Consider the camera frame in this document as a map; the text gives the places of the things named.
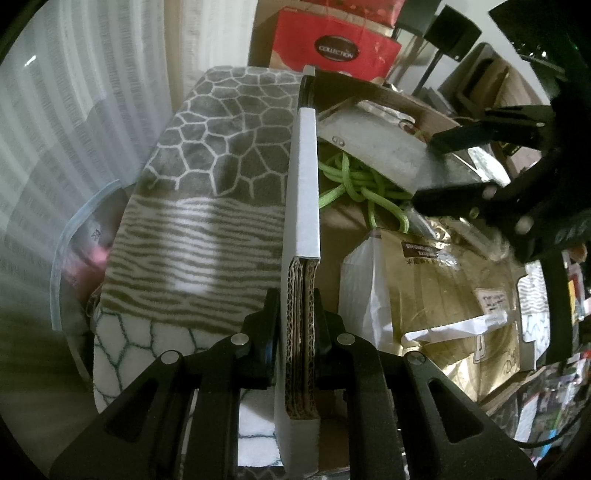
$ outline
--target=gold paper bag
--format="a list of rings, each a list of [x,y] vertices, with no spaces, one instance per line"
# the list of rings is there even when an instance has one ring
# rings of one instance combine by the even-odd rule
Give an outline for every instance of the gold paper bag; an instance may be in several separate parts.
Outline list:
[[[492,263],[461,245],[387,230],[380,234],[397,353],[421,350],[475,401],[517,373],[516,284],[523,269],[511,260]],[[403,340],[409,332],[500,311],[506,312],[504,326],[482,335],[437,343]]]

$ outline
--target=white paper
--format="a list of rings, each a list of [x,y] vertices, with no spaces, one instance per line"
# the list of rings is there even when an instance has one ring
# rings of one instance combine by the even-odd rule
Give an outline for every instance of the white paper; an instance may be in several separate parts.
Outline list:
[[[500,310],[487,313],[473,319],[462,320],[440,327],[408,332],[402,336],[402,346],[413,346],[411,342],[439,343],[447,340],[468,338],[484,333],[492,332],[507,324],[507,312]]]
[[[343,260],[338,313],[345,330],[382,352],[395,352],[381,238],[370,236]]]
[[[509,312],[509,301],[504,291],[477,288],[476,297],[478,298],[478,302],[480,302],[482,311],[485,313],[495,312],[498,309],[504,309],[506,312]],[[478,335],[475,338],[473,360],[475,364],[479,364],[484,359],[486,359],[486,340],[484,335]]]
[[[519,422],[517,423],[517,432],[515,433],[515,440],[518,442],[527,442],[530,439],[531,429],[534,425],[535,414],[538,411],[539,397],[539,394],[535,395],[530,399],[530,401],[523,405],[523,409],[519,415]]]

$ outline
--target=black speaker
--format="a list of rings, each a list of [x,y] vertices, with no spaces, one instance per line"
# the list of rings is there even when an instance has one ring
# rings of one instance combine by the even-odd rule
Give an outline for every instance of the black speaker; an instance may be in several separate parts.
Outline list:
[[[406,0],[396,21],[396,29],[423,37],[440,3],[441,0]]]
[[[474,22],[446,5],[425,33],[425,40],[448,57],[461,61],[481,33]]]

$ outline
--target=brown label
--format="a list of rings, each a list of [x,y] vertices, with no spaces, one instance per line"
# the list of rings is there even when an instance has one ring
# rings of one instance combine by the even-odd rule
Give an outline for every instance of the brown label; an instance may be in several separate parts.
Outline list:
[[[440,250],[430,245],[411,244],[409,242],[402,242],[402,253],[405,258],[422,257],[422,258],[437,258]]]
[[[347,38],[325,35],[314,43],[316,51],[324,58],[334,61],[351,61],[359,55],[359,49]]]

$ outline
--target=white wall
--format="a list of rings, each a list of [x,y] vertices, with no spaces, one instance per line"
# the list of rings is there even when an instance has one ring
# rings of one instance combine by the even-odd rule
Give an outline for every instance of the white wall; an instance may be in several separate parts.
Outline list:
[[[501,57],[519,70],[542,101],[544,103],[549,103],[548,97],[530,65],[526,61],[521,60],[509,40],[507,40],[488,14],[489,10],[503,3],[503,1],[504,0],[443,0],[440,5],[440,10],[443,9],[444,5],[449,5],[472,20],[482,30],[482,35],[480,35],[476,44],[478,45],[481,42],[489,43]],[[412,39],[413,35],[408,32],[403,32],[400,35],[399,41],[402,43],[401,52],[404,51],[406,45]],[[401,80],[397,83],[398,88],[407,93],[411,93],[434,54],[435,48],[429,44],[424,49],[422,55],[408,68]],[[458,62],[452,60],[450,57],[444,56],[432,72],[425,87],[438,88],[457,65]]]

